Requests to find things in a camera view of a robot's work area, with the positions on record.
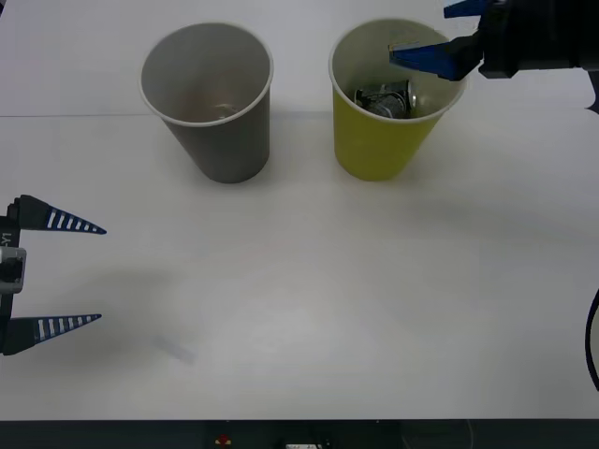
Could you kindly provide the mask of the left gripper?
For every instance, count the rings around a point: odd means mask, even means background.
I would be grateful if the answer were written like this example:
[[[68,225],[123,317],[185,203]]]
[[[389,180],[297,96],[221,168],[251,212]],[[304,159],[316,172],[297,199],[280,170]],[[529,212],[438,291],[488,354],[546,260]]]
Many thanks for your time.
[[[1,217],[1,327],[7,325],[2,355],[16,355],[100,319],[101,314],[10,319],[13,296],[23,287],[21,229],[106,235],[97,224],[33,196],[19,196]]]

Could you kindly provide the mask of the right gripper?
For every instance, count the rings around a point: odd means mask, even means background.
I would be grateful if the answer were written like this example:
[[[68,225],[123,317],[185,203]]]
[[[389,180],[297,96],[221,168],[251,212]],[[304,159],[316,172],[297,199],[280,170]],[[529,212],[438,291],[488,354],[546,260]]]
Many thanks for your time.
[[[471,35],[423,47],[390,46],[389,62],[459,81],[483,60],[479,72],[485,78],[511,79],[519,71],[531,70],[525,59],[531,6],[531,1],[458,1],[444,7],[444,18],[481,16],[480,42],[478,35]]]

